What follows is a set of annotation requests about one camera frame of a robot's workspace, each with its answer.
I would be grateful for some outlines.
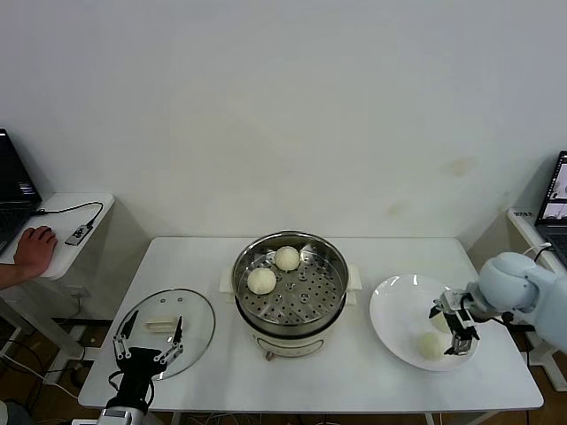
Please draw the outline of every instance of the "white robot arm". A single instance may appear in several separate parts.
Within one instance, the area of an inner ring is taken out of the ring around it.
[[[506,312],[530,323],[542,339],[567,352],[567,276],[558,276],[524,255],[504,252],[489,259],[478,282],[469,283],[466,290],[447,290],[434,303],[430,317],[443,313],[453,334],[446,354],[466,354],[472,338],[478,339],[475,321]]]

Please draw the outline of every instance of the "pot handle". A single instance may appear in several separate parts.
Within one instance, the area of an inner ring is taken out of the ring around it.
[[[227,303],[234,304],[234,291],[232,290],[232,267],[227,267],[222,272],[221,286],[219,287],[221,294],[225,294]]]

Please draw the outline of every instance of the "laptop keyboard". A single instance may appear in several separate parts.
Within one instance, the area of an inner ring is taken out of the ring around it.
[[[13,231],[29,214],[30,208],[0,207],[0,231]]]
[[[548,240],[556,251],[567,253],[567,235],[548,235]]]

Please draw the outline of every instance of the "cable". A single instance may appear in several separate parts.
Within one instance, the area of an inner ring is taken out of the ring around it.
[[[148,401],[148,407],[151,406],[151,402],[153,401],[153,395],[156,391],[155,387],[153,386],[153,380],[150,380],[150,389],[151,389],[151,395],[150,395],[150,401]]]
[[[31,373],[33,373],[35,376],[37,376],[38,378],[40,378],[42,381],[46,381],[44,376],[41,376],[39,374],[37,374],[34,369],[27,367],[26,365],[22,365],[21,363],[19,363],[18,361],[14,360],[12,357],[10,357],[7,354],[4,353],[0,353],[2,356],[6,357],[9,361],[11,361],[12,363],[15,363],[16,365],[23,367],[24,369],[29,370]],[[74,394],[72,394],[71,392],[67,391],[65,388],[63,388],[61,385],[59,385],[58,383],[54,383],[54,382],[50,382],[52,383],[52,385],[55,385],[56,387],[58,387],[60,390],[64,391],[66,394],[68,394],[69,396],[71,396],[72,398],[74,398],[75,400],[78,400],[79,398],[77,396],[75,396]]]
[[[82,297],[79,296],[77,297],[77,311],[75,314],[70,315],[69,317],[67,317],[66,319],[64,319],[63,321],[55,321],[56,325],[65,325],[68,321],[70,321],[71,319],[74,319],[75,317],[77,317],[79,314],[81,314],[81,301],[82,301]]]
[[[543,253],[543,251],[555,251],[554,247],[549,245],[546,246],[544,248],[541,248],[540,251],[536,254],[536,256],[533,258],[533,262],[537,263],[538,259],[540,259],[540,255]]]
[[[525,251],[522,253],[522,255],[525,255],[525,254],[527,254],[529,251],[533,251],[533,250],[535,250],[536,248],[546,248],[546,247],[548,247],[548,246],[551,246],[551,243],[549,243],[549,242],[544,242],[544,243],[540,243],[539,245],[531,246],[530,248],[528,248],[527,250],[525,250]]]
[[[46,419],[46,420],[44,420],[44,421],[39,421],[39,422],[36,422],[36,423],[35,423],[35,425],[38,425],[38,424],[40,424],[40,423],[45,423],[45,422],[52,422],[52,421],[63,421],[63,422],[68,422],[69,420],[68,420],[68,419],[65,419],[65,418],[53,418],[53,419]]]
[[[40,368],[41,373],[42,373],[42,374],[45,373],[45,369],[43,368],[43,363],[42,363],[42,361],[40,360],[39,356],[35,353],[35,351],[33,351],[33,350],[32,350],[31,348],[29,348],[27,345],[21,343],[20,341],[16,341],[15,339],[0,338],[0,341],[5,341],[6,343],[14,343],[14,344],[19,345],[20,347],[24,347],[26,350],[28,350],[29,352],[31,352],[32,355],[33,355],[33,356],[35,357],[35,359],[37,360],[37,364],[39,365],[39,368]],[[18,369],[16,369],[15,367],[10,367],[10,368],[12,368],[12,369],[14,369],[14,370],[17,370],[18,372],[21,372],[21,373],[29,374],[29,372],[24,372],[23,370],[18,370]]]
[[[505,321],[501,321],[500,319],[496,319],[495,317],[491,317],[490,320],[495,321],[496,323],[500,323],[502,326],[505,326],[510,332],[533,332],[535,330],[532,325],[512,325],[511,323],[506,323]]]
[[[95,220],[97,219],[98,215],[103,211],[103,209],[105,208],[105,205],[102,202],[98,202],[98,201],[93,201],[93,202],[86,202],[85,204],[80,204],[77,206],[71,206],[69,208],[65,208],[63,210],[57,210],[57,211],[45,211],[43,208],[41,210],[37,210],[36,212],[32,212],[32,216],[37,216],[37,215],[47,215],[47,214],[61,214],[61,213],[67,213],[68,211],[72,211],[72,210],[78,210],[79,208],[83,208],[83,206],[88,206],[88,205],[99,205],[100,208],[98,208],[97,213],[95,214],[95,216],[89,220],[89,222],[86,224],[87,227],[92,226],[92,223],[95,222]]]

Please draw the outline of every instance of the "steamed bun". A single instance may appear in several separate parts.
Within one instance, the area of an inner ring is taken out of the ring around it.
[[[276,275],[267,268],[257,268],[248,275],[247,283],[254,294],[265,295],[276,287]]]
[[[443,357],[441,339],[434,332],[425,332],[419,337],[417,350],[427,360],[439,361]]]
[[[299,252],[291,246],[283,246],[276,251],[274,260],[277,268],[284,270],[284,272],[289,272],[299,267]]]

